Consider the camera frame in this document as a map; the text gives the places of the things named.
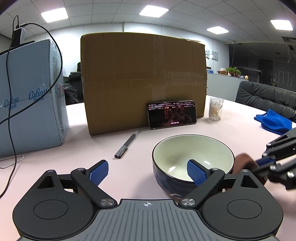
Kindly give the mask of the brown cleaning cloth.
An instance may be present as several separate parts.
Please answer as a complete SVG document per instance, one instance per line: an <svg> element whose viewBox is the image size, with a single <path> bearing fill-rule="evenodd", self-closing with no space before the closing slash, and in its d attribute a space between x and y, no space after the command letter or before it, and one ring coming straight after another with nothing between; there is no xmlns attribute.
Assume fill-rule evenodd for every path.
<svg viewBox="0 0 296 241"><path fill-rule="evenodd" d="M248 154L242 153L235 157L231 174L239 174L243 169L252 171L258 167L258 164Z"/></svg>

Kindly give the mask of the blue microfibre cloth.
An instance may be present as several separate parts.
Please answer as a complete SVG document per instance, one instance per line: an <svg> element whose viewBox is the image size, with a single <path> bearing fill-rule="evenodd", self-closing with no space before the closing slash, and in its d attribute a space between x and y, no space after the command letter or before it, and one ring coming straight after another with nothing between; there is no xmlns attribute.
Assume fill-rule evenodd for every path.
<svg viewBox="0 0 296 241"><path fill-rule="evenodd" d="M268 109L264 114L257 114L254 119L261 123L264 130L278 135L283 135L292 129L292 122L272 109Z"/></svg>

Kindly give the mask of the grey black pen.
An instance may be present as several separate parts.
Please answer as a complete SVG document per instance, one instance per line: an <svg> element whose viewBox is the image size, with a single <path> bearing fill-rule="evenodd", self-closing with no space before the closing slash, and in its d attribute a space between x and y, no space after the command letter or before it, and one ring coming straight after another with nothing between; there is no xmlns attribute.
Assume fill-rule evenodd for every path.
<svg viewBox="0 0 296 241"><path fill-rule="evenodd" d="M134 141L137 135L140 133L140 129L136 130L128 139L127 141L121 146L121 148L115 153L114 157L116 159L120 159L125 151L128 149L130 144Z"/></svg>

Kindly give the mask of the black leather chair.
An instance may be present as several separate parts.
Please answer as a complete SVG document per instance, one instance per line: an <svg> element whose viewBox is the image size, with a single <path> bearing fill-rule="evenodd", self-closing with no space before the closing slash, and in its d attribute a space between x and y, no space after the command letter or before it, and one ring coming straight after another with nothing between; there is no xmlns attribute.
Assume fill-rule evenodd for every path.
<svg viewBox="0 0 296 241"><path fill-rule="evenodd" d="M271 85L242 81L235 102L260 110L273 110L295 122L295 92Z"/></svg>

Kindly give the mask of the clear cotton swab jar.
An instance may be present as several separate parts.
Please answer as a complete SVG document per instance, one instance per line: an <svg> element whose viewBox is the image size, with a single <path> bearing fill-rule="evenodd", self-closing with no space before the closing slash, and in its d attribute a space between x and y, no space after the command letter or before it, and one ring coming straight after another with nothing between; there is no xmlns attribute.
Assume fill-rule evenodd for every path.
<svg viewBox="0 0 296 241"><path fill-rule="evenodd" d="M211 97L209 103L209 118L212 121L221 120L222 107L224 99L218 97Z"/></svg>

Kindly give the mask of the black smartphone playing video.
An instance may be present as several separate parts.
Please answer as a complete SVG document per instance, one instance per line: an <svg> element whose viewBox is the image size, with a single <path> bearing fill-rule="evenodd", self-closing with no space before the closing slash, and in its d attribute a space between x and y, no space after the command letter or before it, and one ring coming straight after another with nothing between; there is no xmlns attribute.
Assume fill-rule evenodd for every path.
<svg viewBox="0 0 296 241"><path fill-rule="evenodd" d="M196 104L193 100L149 103L147 117L151 130L193 125L197 122Z"/></svg>

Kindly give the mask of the white reception counter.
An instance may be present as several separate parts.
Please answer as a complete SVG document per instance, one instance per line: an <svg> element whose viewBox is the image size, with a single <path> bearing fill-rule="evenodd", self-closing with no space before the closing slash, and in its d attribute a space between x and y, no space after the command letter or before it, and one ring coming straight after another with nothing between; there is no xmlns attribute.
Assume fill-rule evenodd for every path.
<svg viewBox="0 0 296 241"><path fill-rule="evenodd" d="M235 101L241 82L245 79L220 74L207 74L207 95Z"/></svg>

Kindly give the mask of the light blue wrapped carton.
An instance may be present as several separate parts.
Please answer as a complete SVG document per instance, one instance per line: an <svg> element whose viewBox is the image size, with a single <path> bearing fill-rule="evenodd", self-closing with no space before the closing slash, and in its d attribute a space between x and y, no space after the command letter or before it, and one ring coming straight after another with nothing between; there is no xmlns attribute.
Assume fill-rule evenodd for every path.
<svg viewBox="0 0 296 241"><path fill-rule="evenodd" d="M1 157L60 146L69 122L56 44L1 54Z"/></svg>

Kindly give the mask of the potted green plant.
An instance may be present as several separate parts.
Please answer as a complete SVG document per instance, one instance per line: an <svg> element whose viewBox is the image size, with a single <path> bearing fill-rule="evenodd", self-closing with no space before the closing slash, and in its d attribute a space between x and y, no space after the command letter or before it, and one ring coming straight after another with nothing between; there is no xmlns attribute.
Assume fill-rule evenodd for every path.
<svg viewBox="0 0 296 241"><path fill-rule="evenodd" d="M228 67L225 69L228 75L233 76L233 77L240 77L241 76L241 71L238 70L236 67Z"/></svg>

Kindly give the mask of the large brown cardboard box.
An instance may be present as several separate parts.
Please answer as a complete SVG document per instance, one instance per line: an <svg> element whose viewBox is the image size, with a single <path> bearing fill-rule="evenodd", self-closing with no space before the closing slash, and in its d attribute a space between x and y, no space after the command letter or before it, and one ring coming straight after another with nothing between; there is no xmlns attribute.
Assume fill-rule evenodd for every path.
<svg viewBox="0 0 296 241"><path fill-rule="evenodd" d="M152 102L192 100L204 115L205 46L143 33L81 37L81 74L90 135L147 126Z"/></svg>

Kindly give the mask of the black power adapter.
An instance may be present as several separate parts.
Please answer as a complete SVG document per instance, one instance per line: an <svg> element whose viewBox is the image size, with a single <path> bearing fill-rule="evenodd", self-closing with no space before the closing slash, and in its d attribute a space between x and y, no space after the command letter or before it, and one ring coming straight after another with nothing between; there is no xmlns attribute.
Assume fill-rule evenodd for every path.
<svg viewBox="0 0 296 241"><path fill-rule="evenodd" d="M20 26L19 16L16 15L13 20L13 32L11 37L10 48L23 44L25 39L25 30Z"/></svg>

